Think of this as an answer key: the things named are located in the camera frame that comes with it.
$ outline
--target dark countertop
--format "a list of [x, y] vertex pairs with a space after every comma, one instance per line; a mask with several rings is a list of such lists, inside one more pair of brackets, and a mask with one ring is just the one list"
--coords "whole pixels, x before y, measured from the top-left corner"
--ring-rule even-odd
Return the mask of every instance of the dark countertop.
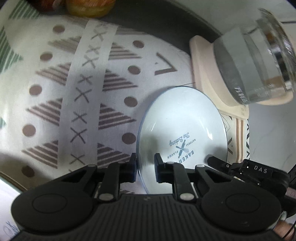
[[198, 16], [164, 0], [117, 0], [101, 20], [146, 32], [188, 54], [189, 40], [195, 35], [210, 42], [220, 35]]

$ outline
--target brown polka dot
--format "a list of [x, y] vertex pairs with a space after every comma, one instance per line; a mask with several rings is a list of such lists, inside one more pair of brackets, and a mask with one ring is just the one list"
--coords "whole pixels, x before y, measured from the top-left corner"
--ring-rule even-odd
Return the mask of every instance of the brown polka dot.
[[44, 52], [43, 54], [40, 55], [40, 59], [42, 61], [48, 61], [52, 59], [52, 53], [50, 52]]
[[37, 96], [42, 92], [42, 87], [40, 85], [32, 85], [29, 92], [30, 95]]
[[53, 32], [60, 34], [65, 31], [65, 27], [63, 25], [56, 25], [53, 27]]
[[133, 41], [133, 45], [136, 47], [136, 48], [143, 48], [144, 47], [144, 43], [142, 41], [139, 41], [139, 40], [135, 40]]
[[124, 103], [128, 106], [128, 107], [135, 107], [138, 104], [138, 101], [136, 98], [133, 98], [131, 96], [126, 97], [124, 99]]
[[135, 65], [131, 65], [128, 67], [128, 71], [131, 73], [131, 74], [139, 74], [141, 72], [140, 68], [135, 66]]
[[36, 128], [33, 125], [25, 125], [22, 129], [23, 134], [26, 137], [32, 137], [36, 133]]
[[34, 170], [31, 167], [29, 167], [29, 166], [22, 167], [22, 173], [26, 177], [34, 177], [35, 176]]
[[136, 141], [136, 136], [133, 133], [125, 133], [121, 137], [122, 141], [127, 144], [133, 144]]

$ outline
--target glass jar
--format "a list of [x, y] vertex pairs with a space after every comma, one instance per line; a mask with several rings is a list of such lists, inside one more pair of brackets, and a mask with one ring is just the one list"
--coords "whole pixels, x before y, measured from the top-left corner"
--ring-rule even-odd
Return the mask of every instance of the glass jar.
[[252, 28], [234, 28], [214, 42], [221, 76], [239, 104], [295, 90], [296, 57], [280, 23], [265, 9]]

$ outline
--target glass jar lid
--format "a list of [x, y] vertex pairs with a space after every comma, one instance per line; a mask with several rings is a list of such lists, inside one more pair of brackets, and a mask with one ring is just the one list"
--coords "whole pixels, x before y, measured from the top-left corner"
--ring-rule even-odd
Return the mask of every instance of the glass jar lid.
[[286, 90], [296, 90], [296, 56], [293, 45], [279, 21], [272, 13], [260, 8], [262, 18], [257, 20], [258, 26], [263, 31], [270, 44], [271, 54], [278, 63]]

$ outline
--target patterned cloth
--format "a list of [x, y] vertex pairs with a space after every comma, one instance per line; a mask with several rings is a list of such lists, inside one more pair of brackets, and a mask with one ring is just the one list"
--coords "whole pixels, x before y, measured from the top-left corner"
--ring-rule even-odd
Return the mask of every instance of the patterned cloth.
[[[26, 188], [128, 161], [155, 97], [194, 86], [190, 57], [144, 32], [41, 16], [24, 0], [3, 6], [0, 28], [0, 170]], [[248, 123], [223, 120], [228, 162], [240, 162]], [[121, 188], [144, 193], [138, 181]]]

